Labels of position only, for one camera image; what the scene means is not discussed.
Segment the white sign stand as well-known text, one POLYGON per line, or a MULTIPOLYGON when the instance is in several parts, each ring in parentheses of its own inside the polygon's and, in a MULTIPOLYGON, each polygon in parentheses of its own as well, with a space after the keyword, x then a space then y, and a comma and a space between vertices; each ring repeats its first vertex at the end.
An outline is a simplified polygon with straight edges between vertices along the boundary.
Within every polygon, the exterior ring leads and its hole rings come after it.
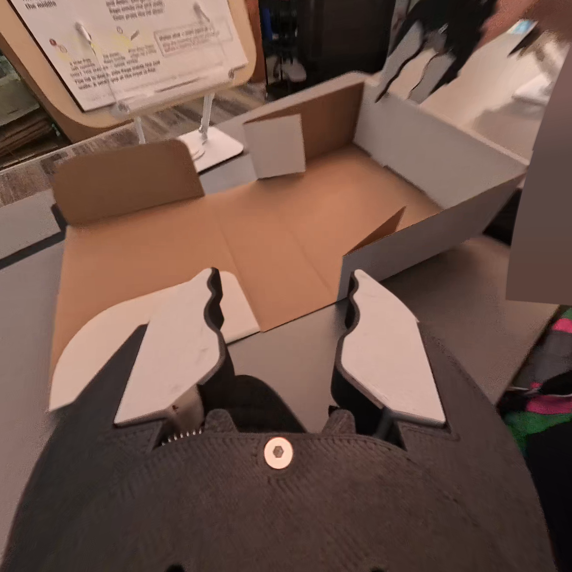
POLYGON ((151 142, 153 130, 160 140, 179 140, 189 151, 199 174, 238 157, 244 151, 244 144, 211 125, 214 101, 215 95, 211 93, 203 97, 201 109, 195 101, 136 117, 133 129, 139 143, 151 142))

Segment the person's right forearm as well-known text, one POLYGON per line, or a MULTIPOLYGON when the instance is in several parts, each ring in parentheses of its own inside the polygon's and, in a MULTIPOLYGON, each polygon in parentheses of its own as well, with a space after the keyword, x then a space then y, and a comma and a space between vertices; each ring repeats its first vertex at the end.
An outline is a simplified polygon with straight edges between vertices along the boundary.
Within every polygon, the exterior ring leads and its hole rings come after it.
POLYGON ((533 21, 541 30, 571 41, 571 1, 497 1, 478 47, 490 43, 520 20, 533 21))

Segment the stack of flat cardboard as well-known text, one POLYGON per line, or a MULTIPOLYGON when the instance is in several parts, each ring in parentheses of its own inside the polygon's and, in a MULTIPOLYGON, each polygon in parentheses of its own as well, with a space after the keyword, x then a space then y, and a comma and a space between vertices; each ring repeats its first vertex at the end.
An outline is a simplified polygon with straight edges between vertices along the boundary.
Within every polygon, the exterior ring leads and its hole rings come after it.
POLYGON ((1 159, 15 158, 18 153, 38 146, 60 143, 61 134, 52 118, 43 109, 28 112, 1 125, 1 159))

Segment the instruction sheet on stand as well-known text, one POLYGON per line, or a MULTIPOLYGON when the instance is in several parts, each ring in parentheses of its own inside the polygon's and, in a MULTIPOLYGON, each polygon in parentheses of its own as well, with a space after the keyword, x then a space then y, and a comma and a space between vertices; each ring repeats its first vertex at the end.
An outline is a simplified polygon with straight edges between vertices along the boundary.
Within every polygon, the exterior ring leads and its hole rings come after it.
MULTIPOLYGON (((163 93, 165 99, 157 103, 146 103, 141 109, 143 116, 238 87, 250 80, 256 64, 256 44, 247 1, 228 1, 227 4, 248 59, 246 66, 236 70, 233 77, 225 83, 218 82, 194 91, 190 91, 190 86, 186 85, 163 93)), ((32 95, 72 142, 79 142, 129 124, 135 118, 133 114, 118 115, 110 106, 82 111, 9 1, 1 1, 1 51, 15 67, 32 95)))

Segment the person's colourful printed clothing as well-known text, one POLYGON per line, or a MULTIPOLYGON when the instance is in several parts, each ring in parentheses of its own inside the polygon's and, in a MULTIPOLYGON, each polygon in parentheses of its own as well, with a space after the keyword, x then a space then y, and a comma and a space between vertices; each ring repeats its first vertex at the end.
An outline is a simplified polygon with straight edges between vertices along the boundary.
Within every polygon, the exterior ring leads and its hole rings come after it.
POLYGON ((571 308, 534 348, 497 410, 532 476, 558 571, 571 571, 571 308))

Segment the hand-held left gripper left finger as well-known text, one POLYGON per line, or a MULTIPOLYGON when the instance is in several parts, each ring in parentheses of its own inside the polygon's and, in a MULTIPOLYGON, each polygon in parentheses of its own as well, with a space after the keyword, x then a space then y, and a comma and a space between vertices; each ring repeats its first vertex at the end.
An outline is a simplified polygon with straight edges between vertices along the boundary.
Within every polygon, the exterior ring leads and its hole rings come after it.
POLYGON ((218 376, 228 361, 221 333, 223 287, 216 268, 206 268, 174 292, 147 324, 115 424, 165 419, 201 425, 199 385, 218 376))

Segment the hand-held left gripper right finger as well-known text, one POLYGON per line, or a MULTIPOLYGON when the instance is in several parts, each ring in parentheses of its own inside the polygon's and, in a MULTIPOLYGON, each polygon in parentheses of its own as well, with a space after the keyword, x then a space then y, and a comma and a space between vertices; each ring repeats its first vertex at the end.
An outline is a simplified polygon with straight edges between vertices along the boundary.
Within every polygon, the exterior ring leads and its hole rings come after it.
POLYGON ((345 332, 331 394, 359 434, 390 438, 398 422, 445 428, 445 411, 415 315, 358 269, 349 280, 345 332))

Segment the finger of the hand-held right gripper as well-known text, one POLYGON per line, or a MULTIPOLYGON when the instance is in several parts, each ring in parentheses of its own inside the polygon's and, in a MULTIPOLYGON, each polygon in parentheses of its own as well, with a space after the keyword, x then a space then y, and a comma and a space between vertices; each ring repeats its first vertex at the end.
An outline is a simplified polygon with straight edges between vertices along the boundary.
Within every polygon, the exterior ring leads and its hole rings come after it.
MULTIPOLYGON (((399 40, 392 53, 388 56, 381 72, 377 100, 386 95, 392 83, 401 74, 406 64, 416 59, 416 57, 426 50, 425 29, 421 22, 414 22, 403 38, 399 40)), ((431 93, 431 87, 426 78, 428 66, 431 59, 425 64, 419 82, 411 90, 408 99, 413 102, 425 101, 431 93)))
POLYGON ((459 74, 459 63, 453 50, 439 52, 426 64, 421 79, 409 93, 409 100, 423 103, 434 92, 454 81, 459 74))

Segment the white and brown cardboard box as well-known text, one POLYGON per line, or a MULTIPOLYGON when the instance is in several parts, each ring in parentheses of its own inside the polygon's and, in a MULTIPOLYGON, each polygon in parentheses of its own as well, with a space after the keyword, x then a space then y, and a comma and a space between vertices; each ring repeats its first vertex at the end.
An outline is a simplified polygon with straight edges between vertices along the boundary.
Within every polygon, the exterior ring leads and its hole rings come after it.
POLYGON ((347 296, 350 273, 384 280, 473 238, 528 163, 348 73, 246 116, 241 157, 199 178, 176 139, 82 155, 57 168, 67 222, 49 411, 101 365, 72 340, 113 306, 233 274, 266 332, 347 296))

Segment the printed instruction sheet holder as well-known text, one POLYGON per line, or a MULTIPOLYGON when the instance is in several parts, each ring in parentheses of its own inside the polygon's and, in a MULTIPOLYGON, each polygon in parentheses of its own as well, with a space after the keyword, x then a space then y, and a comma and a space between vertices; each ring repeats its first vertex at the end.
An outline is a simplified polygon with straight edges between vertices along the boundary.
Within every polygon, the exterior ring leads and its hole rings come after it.
POLYGON ((247 66, 228 1, 10 1, 82 111, 247 66))

